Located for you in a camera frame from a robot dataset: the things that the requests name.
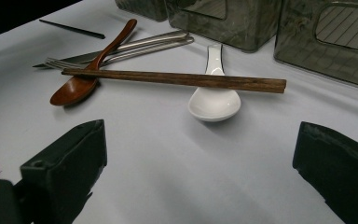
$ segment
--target plastic container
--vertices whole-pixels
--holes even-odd
[[[166,0],[175,28],[245,52],[257,51],[277,31],[281,0]]]
[[[118,8],[141,15],[153,21],[166,21],[164,0],[115,0]]]
[[[274,57],[358,86],[358,0],[283,0]]]

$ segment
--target white table surface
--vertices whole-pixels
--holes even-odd
[[[75,223],[342,223],[292,167],[301,121],[358,141],[358,88],[273,59],[274,39],[256,53],[223,46],[228,76],[287,79],[285,94],[239,91],[231,119],[193,118],[195,87],[101,80],[76,106],[49,98],[69,77],[32,66],[100,50],[127,20],[132,40],[174,31],[121,11],[113,0],[83,0],[43,17],[103,33],[80,35],[31,21],[0,35],[0,176],[17,183],[20,166],[78,124],[104,119],[108,165]],[[117,62],[105,69],[204,73],[210,39]]]

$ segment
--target wooden spoon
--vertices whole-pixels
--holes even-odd
[[[130,35],[135,28],[137,20],[127,22],[121,33],[110,43],[87,67],[88,70],[99,70],[101,63],[108,53],[118,46]],[[50,98],[52,105],[71,105],[88,96],[97,86],[97,77],[72,77],[61,86]]]

